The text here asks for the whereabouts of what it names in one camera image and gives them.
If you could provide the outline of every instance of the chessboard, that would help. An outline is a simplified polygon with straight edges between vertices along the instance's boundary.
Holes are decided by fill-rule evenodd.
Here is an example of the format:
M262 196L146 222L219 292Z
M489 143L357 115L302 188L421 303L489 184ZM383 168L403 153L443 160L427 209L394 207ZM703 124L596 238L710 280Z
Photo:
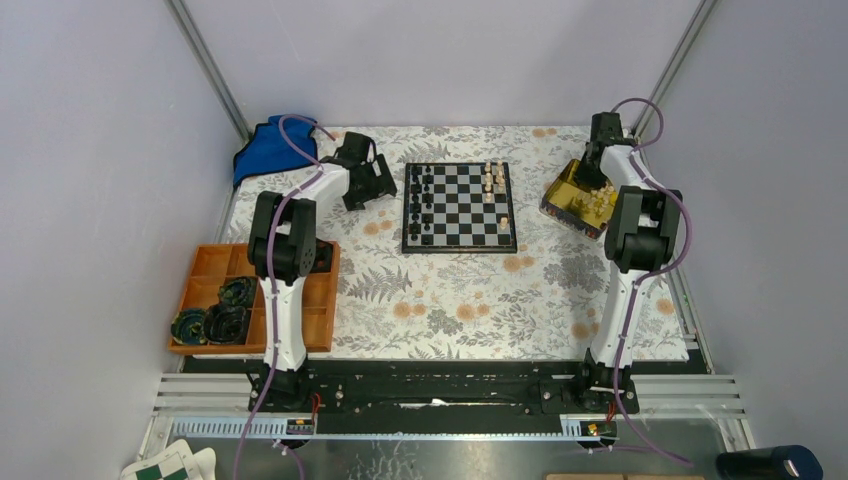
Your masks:
M516 253L509 165L490 164L503 186L486 189L486 163L408 163L403 253Z

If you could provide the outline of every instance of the blue cloth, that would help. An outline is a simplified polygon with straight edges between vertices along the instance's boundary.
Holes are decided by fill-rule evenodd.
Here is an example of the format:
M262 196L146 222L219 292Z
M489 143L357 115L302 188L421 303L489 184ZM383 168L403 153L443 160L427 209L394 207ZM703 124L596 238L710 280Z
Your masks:
M268 117L268 123L256 125L250 142L233 157L233 187L239 186L248 177L285 172L310 164L283 140L278 127L281 116ZM313 157L318 154L318 145L312 138L312 125L290 118L283 128L289 139L303 151Z

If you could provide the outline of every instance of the red wire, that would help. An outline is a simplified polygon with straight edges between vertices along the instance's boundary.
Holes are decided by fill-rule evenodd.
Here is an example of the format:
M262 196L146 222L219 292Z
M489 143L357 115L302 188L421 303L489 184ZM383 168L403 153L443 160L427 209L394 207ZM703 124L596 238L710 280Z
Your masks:
M318 414L318 409L321 408L321 395L318 393L312 394L312 428L315 428L315 415Z
M612 418L615 417L615 410L616 410L615 404L610 403L609 409L607 410L607 422L611 422Z

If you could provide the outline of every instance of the orange wooden tray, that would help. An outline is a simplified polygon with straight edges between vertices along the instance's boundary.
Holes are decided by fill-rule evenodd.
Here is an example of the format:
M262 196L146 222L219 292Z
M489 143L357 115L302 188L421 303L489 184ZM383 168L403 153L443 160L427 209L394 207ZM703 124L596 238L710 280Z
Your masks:
M303 286L302 329L308 352L329 352L333 344L341 248L336 242L329 243L333 245L330 271L310 274ZM199 245L177 313L187 308L209 308L218 303L218 289L235 277L255 278L253 266L247 261L246 243ZM265 337L265 297L262 287L257 283L256 299L244 345L180 345L170 338L168 350L180 355L263 353Z

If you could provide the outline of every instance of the robotic arm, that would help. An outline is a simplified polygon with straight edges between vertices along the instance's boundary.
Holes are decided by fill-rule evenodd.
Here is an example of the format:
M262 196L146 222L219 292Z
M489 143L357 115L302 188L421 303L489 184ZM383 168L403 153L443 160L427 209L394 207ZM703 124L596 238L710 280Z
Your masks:
M615 359L622 339L618 384L622 391L633 391L633 334L645 295L644 291L637 293L634 286L647 272L659 270L671 259L680 221L677 205L651 186L659 182L647 173L641 155L633 152L634 146L634 139L624 137L617 113L598 113L592 117L590 140L575 175L579 186L594 189L609 181L618 192L604 242L610 261L604 317L586 352L583 368L571 385L572 397L588 410L600 410L614 401ZM672 193L681 198L680 192ZM625 331L631 302L631 321Z
M374 156L369 160L368 151ZM303 285L312 271L319 245L315 238L318 209L329 208L337 198L344 201L347 210L363 210L364 203L385 194L397 194L397 186L386 164L385 157L376 154L374 141L355 132L347 132L344 143L333 157L321 160L323 175L303 187L285 204L279 225L272 225L274 213L284 196L276 192L262 192L256 201L250 231L247 258L254 266L265 295L267 318L267 346L265 369L258 380L264 384L276 361L269 392L275 401L293 406L303 401L300 391L306 360L306 347L301 332ZM374 163L379 168L376 173ZM271 278L267 268L268 243L275 235L272 265L277 294L272 293ZM273 341L274 323L270 316L276 311L277 341Z

